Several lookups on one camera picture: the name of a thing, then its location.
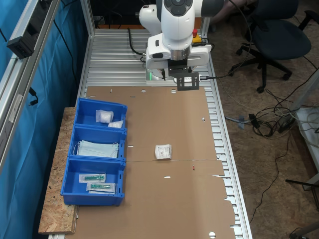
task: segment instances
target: blue fabric backdrop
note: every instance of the blue fabric backdrop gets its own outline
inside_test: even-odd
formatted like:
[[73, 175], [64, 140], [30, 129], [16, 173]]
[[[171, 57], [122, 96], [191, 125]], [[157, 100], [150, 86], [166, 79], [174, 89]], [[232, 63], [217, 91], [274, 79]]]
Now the blue fabric backdrop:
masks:
[[[0, 16], [0, 26], [8, 38], [26, 2], [1, 0], [0, 7], [5, 9], [2, 10], [5, 14]], [[88, 37], [80, 1], [65, 8], [60, 3], [55, 21], [73, 55], [79, 82]], [[11, 53], [3, 46], [0, 51], [2, 76]], [[37, 236], [46, 188], [43, 182], [52, 163], [63, 111], [76, 98], [71, 67], [69, 52], [53, 24], [32, 82], [39, 102], [28, 106], [35, 99], [28, 95], [0, 175], [0, 239]]]

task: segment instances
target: brown carpet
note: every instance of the brown carpet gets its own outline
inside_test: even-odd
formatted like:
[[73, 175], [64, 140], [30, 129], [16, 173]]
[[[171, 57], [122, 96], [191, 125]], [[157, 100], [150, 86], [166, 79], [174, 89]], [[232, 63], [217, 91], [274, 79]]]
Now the brown carpet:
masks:
[[[296, 14], [300, 21], [304, 19], [304, 10], [307, 9], [319, 13], [319, 2], [301, 0]], [[297, 24], [295, 19], [288, 21]], [[210, 42], [216, 45], [212, 52], [212, 58], [217, 76], [226, 74], [232, 65], [244, 59], [246, 52], [241, 56], [237, 56], [235, 52], [240, 48], [242, 42], [246, 42], [243, 37], [245, 29], [243, 19], [237, 16], [231, 18], [229, 23], [217, 24], [216, 31], [208, 34]], [[319, 25], [311, 21], [305, 29], [305, 34], [312, 42], [312, 49], [307, 57], [316, 66], [319, 66]], [[267, 89], [274, 95], [285, 98], [294, 88], [303, 83], [315, 69], [305, 58], [280, 62], [292, 70], [293, 75], [288, 81], [284, 81], [281, 79], [284, 75], [283, 72], [268, 66]], [[248, 119], [248, 114], [257, 113], [257, 111], [236, 103], [226, 94], [225, 89], [229, 95], [247, 107], [262, 110], [265, 107], [275, 106], [277, 102], [272, 96], [266, 92], [262, 94], [256, 92], [259, 86], [261, 86], [261, 70], [257, 69], [257, 65], [246, 66], [239, 69], [233, 77], [218, 80], [224, 114], [235, 119], [238, 119], [239, 116], [245, 116], [245, 119]], [[290, 100], [296, 99], [300, 93], [302, 91], [296, 92]], [[305, 104], [313, 105], [318, 102], [319, 89], [316, 89]], [[263, 120], [273, 116], [269, 114]], [[295, 228], [319, 221], [319, 212], [316, 210], [311, 192], [303, 191], [300, 185], [291, 185], [285, 182], [286, 179], [307, 181], [317, 172], [298, 127], [294, 127], [290, 133], [288, 132], [278, 139], [266, 139], [258, 136], [253, 133], [252, 127], [249, 125], [245, 125], [242, 130], [237, 123], [231, 121], [227, 121], [227, 128], [249, 220], [251, 220], [256, 206], [260, 203], [262, 192], [269, 187], [277, 175], [275, 158], [286, 153], [289, 138], [287, 155], [278, 159], [279, 177], [264, 194], [263, 203], [257, 209], [251, 223], [253, 238], [287, 239]], [[281, 134], [276, 132], [273, 137], [279, 136]], [[319, 230], [308, 236], [310, 239], [319, 238]]]

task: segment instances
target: blue face mask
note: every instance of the blue face mask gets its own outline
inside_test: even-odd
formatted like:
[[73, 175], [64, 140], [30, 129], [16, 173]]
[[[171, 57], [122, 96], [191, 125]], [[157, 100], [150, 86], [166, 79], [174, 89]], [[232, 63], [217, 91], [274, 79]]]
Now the blue face mask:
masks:
[[118, 156], [119, 145], [117, 143], [101, 144], [82, 140], [79, 141], [77, 145], [77, 155], [106, 158], [117, 158]]

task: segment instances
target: bin compartment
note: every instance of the bin compartment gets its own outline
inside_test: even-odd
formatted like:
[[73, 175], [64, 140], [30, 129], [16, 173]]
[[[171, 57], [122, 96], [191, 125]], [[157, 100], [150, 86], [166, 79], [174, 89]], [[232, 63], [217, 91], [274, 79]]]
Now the bin compartment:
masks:
[[[115, 160], [68, 157], [61, 187], [67, 205], [112, 206], [120, 205], [124, 198], [123, 173], [125, 163]], [[106, 183], [115, 183], [115, 194], [94, 194], [86, 191], [86, 183], [79, 183], [80, 174], [106, 173]]]
[[83, 158], [91, 157], [91, 156], [76, 155], [78, 150], [78, 145], [77, 145], [78, 142], [84, 140], [91, 143], [119, 144], [118, 155], [116, 158], [107, 158], [107, 157], [93, 157], [93, 158], [125, 161], [125, 158], [124, 158], [125, 138], [126, 138], [126, 132], [123, 130], [74, 125], [72, 130], [71, 140], [70, 140], [68, 156], [83, 157]]
[[75, 124], [83, 126], [89, 125], [107, 128], [109, 125], [108, 123], [95, 122], [96, 110], [112, 111], [114, 113], [112, 122], [123, 120], [123, 124], [121, 128], [110, 128], [126, 130], [125, 116], [127, 109], [127, 106], [118, 103], [79, 98], [76, 106], [74, 122]]

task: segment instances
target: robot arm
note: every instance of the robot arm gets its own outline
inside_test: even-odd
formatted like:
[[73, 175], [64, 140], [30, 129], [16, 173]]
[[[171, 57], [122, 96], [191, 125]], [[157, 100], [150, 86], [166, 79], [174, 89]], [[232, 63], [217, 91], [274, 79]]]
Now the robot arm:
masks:
[[[199, 89], [199, 74], [191, 72], [189, 67], [207, 64], [211, 45], [192, 45], [195, 17], [214, 16], [223, 5], [224, 0], [157, 0], [156, 5], [143, 6], [140, 21], [152, 34], [146, 67], [162, 69], [163, 77], [175, 78], [179, 90]], [[192, 86], [185, 87], [185, 80]]]

